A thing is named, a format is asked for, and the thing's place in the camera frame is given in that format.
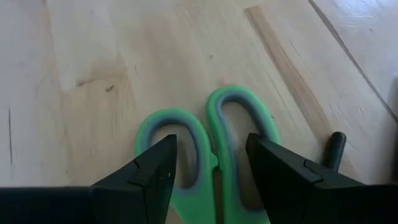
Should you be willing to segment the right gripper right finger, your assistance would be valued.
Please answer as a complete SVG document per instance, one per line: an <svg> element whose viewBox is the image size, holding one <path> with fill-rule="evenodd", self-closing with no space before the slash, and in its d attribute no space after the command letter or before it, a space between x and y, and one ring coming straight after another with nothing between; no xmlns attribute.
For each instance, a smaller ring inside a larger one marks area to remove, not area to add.
<svg viewBox="0 0 398 224"><path fill-rule="evenodd" d="M248 134L251 173L271 224L342 224L347 197L361 183L256 133Z"/></svg>

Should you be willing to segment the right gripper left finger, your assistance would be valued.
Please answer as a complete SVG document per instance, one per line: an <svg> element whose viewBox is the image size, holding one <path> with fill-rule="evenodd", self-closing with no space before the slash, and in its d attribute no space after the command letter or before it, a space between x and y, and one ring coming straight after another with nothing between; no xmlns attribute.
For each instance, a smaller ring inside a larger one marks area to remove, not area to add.
<svg viewBox="0 0 398 224"><path fill-rule="evenodd" d="M90 190L97 224L164 224L175 181L177 136L169 134Z"/></svg>

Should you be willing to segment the black paintbrush silver ferrule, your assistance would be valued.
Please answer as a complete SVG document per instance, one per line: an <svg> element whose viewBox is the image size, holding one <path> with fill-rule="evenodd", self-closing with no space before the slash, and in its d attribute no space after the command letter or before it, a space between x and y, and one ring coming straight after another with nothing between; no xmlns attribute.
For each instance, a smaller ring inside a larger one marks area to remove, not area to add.
<svg viewBox="0 0 398 224"><path fill-rule="evenodd" d="M339 131L334 132L326 143L322 165L335 172L338 172L341 159L343 157L345 144L346 135Z"/></svg>

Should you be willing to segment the green scissors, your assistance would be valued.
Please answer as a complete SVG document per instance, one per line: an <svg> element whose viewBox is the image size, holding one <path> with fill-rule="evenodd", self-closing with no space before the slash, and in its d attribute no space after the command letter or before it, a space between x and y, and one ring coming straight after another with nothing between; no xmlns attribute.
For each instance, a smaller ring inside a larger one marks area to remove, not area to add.
<svg viewBox="0 0 398 224"><path fill-rule="evenodd" d="M181 108L152 113L141 123L137 131L136 155L147 150L153 134L168 124L186 127L193 138L198 165L196 180L187 189L175 186L170 200L170 206L183 224L216 224L212 178L216 167L221 171L224 224L271 224L264 209L246 209L239 197L238 163L222 110L222 105L231 101L239 103L249 112L261 136L274 143L280 143L277 128L266 106L250 89L238 85L222 86L211 93L206 102L206 117L218 150L217 154L212 153L210 138L201 122L191 112Z"/></svg>

